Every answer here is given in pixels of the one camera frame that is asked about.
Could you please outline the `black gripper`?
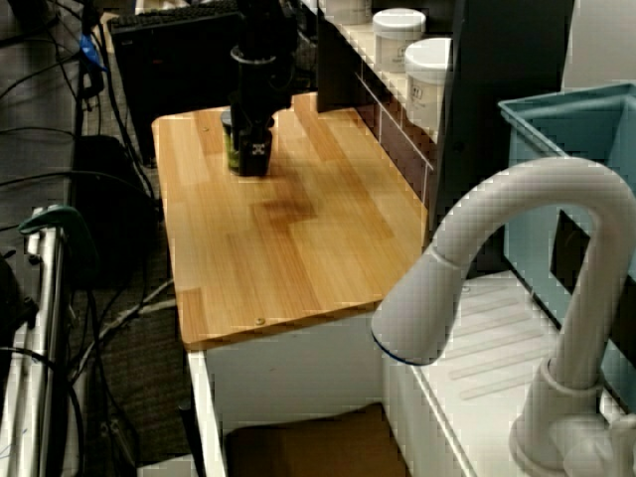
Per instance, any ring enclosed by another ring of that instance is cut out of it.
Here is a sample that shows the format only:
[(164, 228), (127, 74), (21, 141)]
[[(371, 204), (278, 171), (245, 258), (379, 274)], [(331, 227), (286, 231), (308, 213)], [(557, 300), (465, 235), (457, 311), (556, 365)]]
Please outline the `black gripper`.
[(250, 60), (243, 54), (232, 54), (238, 65), (237, 89), (230, 94), (232, 126), (242, 130), (238, 140), (238, 174), (262, 177), (267, 174), (271, 154), (273, 115), (291, 105), (291, 83), (294, 79), (293, 57)]

